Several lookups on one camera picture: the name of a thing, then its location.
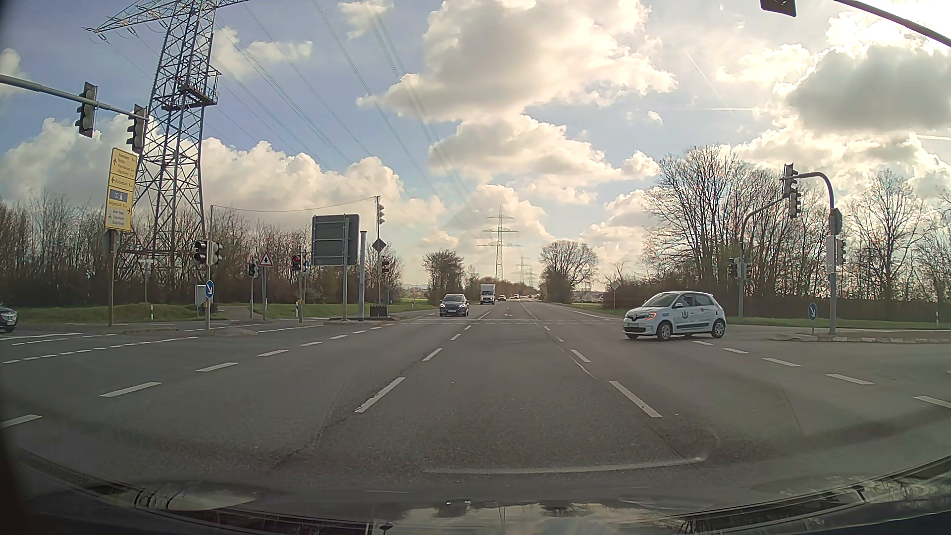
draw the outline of asphalt road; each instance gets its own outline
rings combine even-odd
[[[744,326],[632,341],[617,318],[535,301],[243,328],[258,334],[0,336],[0,425],[110,479],[291,491],[766,498],[951,451],[946,345],[773,342],[776,327]]]

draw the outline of car windshield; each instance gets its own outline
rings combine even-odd
[[[669,307],[676,298],[676,293],[658,293],[648,299],[642,307]]]

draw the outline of yellow direction sign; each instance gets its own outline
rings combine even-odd
[[[106,188],[106,228],[132,230],[132,202],[135,169],[139,157],[121,149],[112,149],[109,181]]]

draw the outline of sky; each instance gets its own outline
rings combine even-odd
[[[9,2],[0,73],[76,93],[89,81],[103,102],[145,105],[163,29],[106,40],[84,30],[126,2]],[[868,3],[951,34],[947,0]],[[517,231],[505,239],[520,246],[504,250],[510,280],[524,257],[537,281],[538,253],[555,239],[586,242],[603,271],[643,268],[653,221],[641,200],[656,161],[693,146],[821,170],[840,199],[881,168],[928,200],[951,188],[947,47],[832,0],[797,4],[796,18],[756,0],[227,6],[215,23],[222,75],[205,114],[204,199],[297,209],[246,216],[298,228],[315,213],[355,212],[373,239],[365,199],[380,195],[381,237],[416,285],[422,255],[440,248],[493,275],[484,230],[500,209]],[[76,118],[75,103],[0,86],[0,198],[45,189],[102,202],[109,151],[127,149],[130,123],[100,110],[88,139]]]

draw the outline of car wheel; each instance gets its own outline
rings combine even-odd
[[[710,336],[713,338],[723,338],[723,335],[727,332],[727,322],[723,320],[717,320],[713,322],[713,329],[710,330]]]
[[[657,340],[666,342],[670,339],[670,323],[664,322],[657,326]]]

